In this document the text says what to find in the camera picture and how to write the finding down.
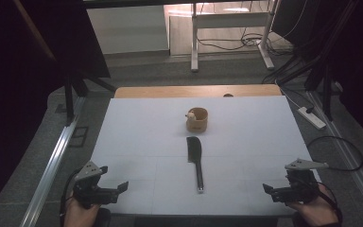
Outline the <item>white desk frame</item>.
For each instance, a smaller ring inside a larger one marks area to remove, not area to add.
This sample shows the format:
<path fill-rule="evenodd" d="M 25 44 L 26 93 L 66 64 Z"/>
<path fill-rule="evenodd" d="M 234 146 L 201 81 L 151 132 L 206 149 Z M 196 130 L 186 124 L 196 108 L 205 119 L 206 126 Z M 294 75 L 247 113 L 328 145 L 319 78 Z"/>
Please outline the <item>white desk frame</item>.
<path fill-rule="evenodd" d="M 191 71 L 199 70 L 198 52 L 198 31 L 201 28 L 230 28 L 230 27 L 264 27 L 264 32 L 260 41 L 255 44 L 261 53 L 263 61 L 268 70 L 274 69 L 274 64 L 268 54 L 267 40 L 273 18 L 278 8 L 278 0 L 268 12 L 248 12 L 248 13 L 229 13 L 229 14 L 208 14 L 197 15 L 197 4 L 193 4 L 192 15 L 192 50 L 191 50 Z"/>

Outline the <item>white power strip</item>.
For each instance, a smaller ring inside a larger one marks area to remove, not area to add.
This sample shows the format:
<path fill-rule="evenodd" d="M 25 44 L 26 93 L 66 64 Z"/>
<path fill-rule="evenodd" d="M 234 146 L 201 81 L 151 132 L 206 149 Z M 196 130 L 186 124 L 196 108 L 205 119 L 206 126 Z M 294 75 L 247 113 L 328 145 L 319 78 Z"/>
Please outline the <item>white power strip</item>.
<path fill-rule="evenodd" d="M 305 107 L 301 107 L 298 113 L 305 118 L 309 123 L 311 123 L 316 129 L 321 130 L 326 127 L 326 124 L 321 121 L 315 114 L 309 111 Z"/>

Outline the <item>person's left hand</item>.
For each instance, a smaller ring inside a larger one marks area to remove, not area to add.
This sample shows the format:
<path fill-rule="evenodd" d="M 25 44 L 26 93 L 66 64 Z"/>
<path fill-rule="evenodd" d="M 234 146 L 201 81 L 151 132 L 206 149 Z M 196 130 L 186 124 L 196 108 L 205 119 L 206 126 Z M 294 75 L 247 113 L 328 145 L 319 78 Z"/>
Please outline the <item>person's left hand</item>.
<path fill-rule="evenodd" d="M 99 204 L 93 204 L 89 209 L 85 209 L 71 197 L 65 204 L 63 227 L 93 227 L 99 208 Z"/>

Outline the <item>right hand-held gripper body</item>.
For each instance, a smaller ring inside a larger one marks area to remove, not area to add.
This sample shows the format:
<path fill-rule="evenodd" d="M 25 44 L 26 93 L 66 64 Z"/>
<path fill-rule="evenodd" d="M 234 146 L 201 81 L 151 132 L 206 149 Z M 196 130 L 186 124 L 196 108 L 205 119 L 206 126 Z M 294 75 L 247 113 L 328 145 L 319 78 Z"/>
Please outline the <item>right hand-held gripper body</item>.
<path fill-rule="evenodd" d="M 296 161 L 285 166 L 285 170 L 292 171 L 292 179 L 289 187 L 274 188 L 272 200 L 274 202 L 308 203 L 318 196 L 318 182 L 315 178 L 314 169 L 328 168 L 326 163 L 319 163 L 298 158 Z"/>

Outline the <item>person's right hand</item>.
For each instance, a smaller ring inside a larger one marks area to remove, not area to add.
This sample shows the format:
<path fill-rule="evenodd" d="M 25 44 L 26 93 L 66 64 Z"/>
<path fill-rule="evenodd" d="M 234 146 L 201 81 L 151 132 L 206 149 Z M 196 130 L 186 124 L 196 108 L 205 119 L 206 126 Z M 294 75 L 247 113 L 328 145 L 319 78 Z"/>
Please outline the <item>person's right hand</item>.
<path fill-rule="evenodd" d="M 341 227 L 337 211 L 322 197 L 309 203 L 289 202 L 287 206 L 296 211 L 294 227 Z"/>

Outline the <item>black metal stand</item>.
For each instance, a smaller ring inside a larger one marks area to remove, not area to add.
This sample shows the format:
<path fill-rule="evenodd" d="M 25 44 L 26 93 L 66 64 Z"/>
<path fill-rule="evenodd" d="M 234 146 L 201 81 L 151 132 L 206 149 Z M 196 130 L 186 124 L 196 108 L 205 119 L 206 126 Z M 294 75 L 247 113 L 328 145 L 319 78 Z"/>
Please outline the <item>black metal stand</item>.
<path fill-rule="evenodd" d="M 86 97 L 89 93 L 89 89 L 85 83 L 85 79 L 88 79 L 89 81 L 112 92 L 113 94 L 117 90 L 117 88 L 111 85 L 109 82 L 106 82 L 103 79 L 100 79 L 82 71 L 76 71 L 75 73 L 64 73 L 63 78 L 67 126 L 70 126 L 76 118 L 73 92 L 76 92 L 79 97 Z"/>
<path fill-rule="evenodd" d="M 307 74 L 304 89 L 321 87 L 322 110 L 331 114 L 332 69 L 343 34 L 351 26 L 360 0 L 275 0 L 271 30 L 292 43 L 292 57 L 263 79 L 284 85 Z"/>

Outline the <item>white table sheet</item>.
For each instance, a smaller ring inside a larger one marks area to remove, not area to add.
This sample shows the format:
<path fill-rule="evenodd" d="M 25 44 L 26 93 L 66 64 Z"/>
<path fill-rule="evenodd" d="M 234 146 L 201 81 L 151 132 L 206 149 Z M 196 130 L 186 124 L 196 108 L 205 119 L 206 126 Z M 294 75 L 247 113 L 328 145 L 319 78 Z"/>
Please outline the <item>white table sheet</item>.
<path fill-rule="evenodd" d="M 199 135 L 204 190 L 187 158 L 186 114 L 209 113 Z M 102 187 L 128 183 L 110 210 L 128 215 L 285 216 L 263 187 L 288 184 L 285 166 L 310 155 L 284 96 L 114 98 L 92 160 Z"/>

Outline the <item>tan cup with bear figure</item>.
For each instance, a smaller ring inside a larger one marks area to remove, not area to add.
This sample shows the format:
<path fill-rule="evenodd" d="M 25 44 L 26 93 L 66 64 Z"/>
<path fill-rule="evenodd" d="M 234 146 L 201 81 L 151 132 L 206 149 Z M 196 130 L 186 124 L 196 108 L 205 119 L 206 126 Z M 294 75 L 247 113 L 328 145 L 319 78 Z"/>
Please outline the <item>tan cup with bear figure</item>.
<path fill-rule="evenodd" d="M 190 109 L 186 116 L 186 128 L 190 132 L 205 132 L 208 124 L 208 112 L 201 107 Z"/>

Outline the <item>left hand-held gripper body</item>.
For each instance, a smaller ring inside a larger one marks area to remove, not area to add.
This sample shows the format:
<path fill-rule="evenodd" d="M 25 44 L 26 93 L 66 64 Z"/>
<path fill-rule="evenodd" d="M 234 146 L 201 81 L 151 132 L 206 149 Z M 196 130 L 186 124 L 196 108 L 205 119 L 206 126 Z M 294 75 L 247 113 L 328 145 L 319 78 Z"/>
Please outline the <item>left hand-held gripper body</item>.
<path fill-rule="evenodd" d="M 102 188 L 98 186 L 101 178 L 99 167 L 92 161 L 86 163 L 75 177 L 73 197 L 85 208 L 89 209 L 93 204 L 117 203 L 116 189 Z"/>

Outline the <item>aluminium floor rail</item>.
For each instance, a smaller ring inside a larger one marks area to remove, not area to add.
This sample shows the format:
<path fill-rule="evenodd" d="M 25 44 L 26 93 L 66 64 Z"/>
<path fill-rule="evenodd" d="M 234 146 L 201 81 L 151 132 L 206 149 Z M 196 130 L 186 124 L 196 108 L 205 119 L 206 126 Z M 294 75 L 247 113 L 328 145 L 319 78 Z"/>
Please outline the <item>aluminium floor rail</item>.
<path fill-rule="evenodd" d="M 342 134 L 338 129 L 337 125 L 332 121 L 331 117 L 328 117 L 322 110 L 321 99 L 315 92 L 306 92 L 309 100 L 313 102 L 315 106 L 315 111 L 319 118 L 325 122 L 327 131 L 337 138 L 335 144 L 337 145 L 337 150 L 342 157 L 343 162 L 346 166 L 354 168 L 359 162 L 354 157 L 354 148 L 351 147 L 347 142 L 342 141 Z M 352 176 L 358 187 L 359 191 L 363 196 L 363 169 L 359 169 L 352 172 Z"/>
<path fill-rule="evenodd" d="M 75 116 L 63 128 L 19 227 L 35 227 L 40 213 L 43 210 L 43 205 L 50 188 L 61 165 L 64 152 L 66 151 L 72 134 L 75 131 L 84 102 L 85 97 L 77 98 L 74 106 Z"/>

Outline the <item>dark floor socket cover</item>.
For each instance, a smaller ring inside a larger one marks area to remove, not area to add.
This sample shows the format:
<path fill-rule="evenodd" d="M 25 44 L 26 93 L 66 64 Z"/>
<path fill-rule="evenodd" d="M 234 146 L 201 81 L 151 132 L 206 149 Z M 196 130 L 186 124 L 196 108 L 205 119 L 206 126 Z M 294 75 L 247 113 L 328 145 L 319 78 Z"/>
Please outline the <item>dark floor socket cover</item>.
<path fill-rule="evenodd" d="M 88 131 L 88 127 L 75 127 L 75 130 L 69 142 L 69 147 L 83 148 L 88 136 Z"/>

